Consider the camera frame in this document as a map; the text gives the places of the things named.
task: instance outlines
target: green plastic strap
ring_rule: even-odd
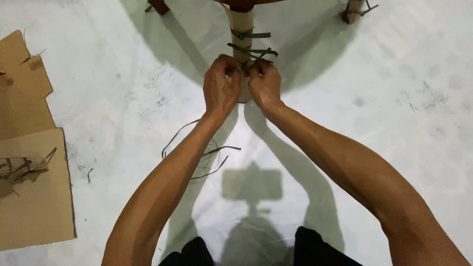
[[[275,55],[276,57],[278,57],[278,55],[279,55],[276,51],[271,50],[271,47],[269,47],[269,48],[266,49],[266,50],[251,50],[251,49],[249,49],[250,46],[249,46],[249,47],[242,48],[242,47],[240,47],[240,46],[237,46],[237,45],[234,45],[234,44],[231,44],[231,43],[228,43],[227,45],[230,46],[230,47],[232,47],[232,48],[235,49],[235,50],[238,50],[238,51],[242,51],[242,52],[244,52],[244,53],[247,53],[247,54],[249,54],[251,57],[256,58],[256,59],[261,58],[261,57],[262,57],[263,55],[265,55],[265,54],[273,54],[273,55]],[[257,57],[257,56],[252,55],[251,53],[260,53],[261,56],[260,56],[260,57]]]
[[[263,39],[263,38],[271,38],[271,32],[265,33],[252,33],[253,29],[249,31],[237,31],[234,29],[230,29],[233,35],[235,35],[238,39],[244,40],[245,38],[251,39]]]

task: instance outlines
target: cardboard tube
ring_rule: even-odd
[[[227,14],[231,29],[241,32],[253,31],[253,9],[244,13],[230,10],[223,4],[222,6],[225,10],[225,13]],[[251,49],[253,39],[245,38],[243,40],[240,40],[233,34],[231,35],[233,44],[242,48]],[[235,57],[240,63],[246,63],[251,61],[251,57],[249,54],[235,49],[233,49],[233,57]],[[240,98],[238,99],[239,102],[247,103],[251,100],[250,91],[248,90],[249,80],[250,78],[247,76],[247,73],[244,73],[241,78],[241,94]]]

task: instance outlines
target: hand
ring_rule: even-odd
[[[278,69],[268,60],[257,59],[249,68],[249,90],[254,102],[263,113],[282,104],[281,76]]]
[[[225,120],[238,102],[240,83],[240,63],[231,56],[221,54],[204,76],[206,113]]]

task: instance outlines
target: right hand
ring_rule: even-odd
[[[265,113],[280,104],[281,75],[268,60],[257,59],[249,68],[249,90],[254,102]]]

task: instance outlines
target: stool leg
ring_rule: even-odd
[[[166,3],[164,3],[164,0],[148,0],[148,3],[162,16],[169,11],[169,8],[167,7]]]

